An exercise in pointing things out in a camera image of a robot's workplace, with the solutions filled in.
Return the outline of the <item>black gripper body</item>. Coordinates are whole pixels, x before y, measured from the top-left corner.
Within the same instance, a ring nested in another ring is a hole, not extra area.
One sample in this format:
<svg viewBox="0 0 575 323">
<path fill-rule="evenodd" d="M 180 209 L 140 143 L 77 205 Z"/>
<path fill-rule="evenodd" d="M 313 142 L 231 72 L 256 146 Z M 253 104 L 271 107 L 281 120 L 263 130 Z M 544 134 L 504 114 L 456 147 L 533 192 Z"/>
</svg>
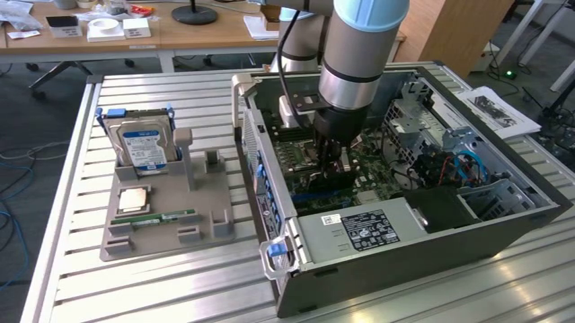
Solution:
<svg viewBox="0 0 575 323">
<path fill-rule="evenodd" d="M 324 108 L 315 111 L 315 136 L 320 142 L 335 141 L 340 145 L 349 145 L 361 132 L 368 108 L 341 110 Z"/>
</svg>

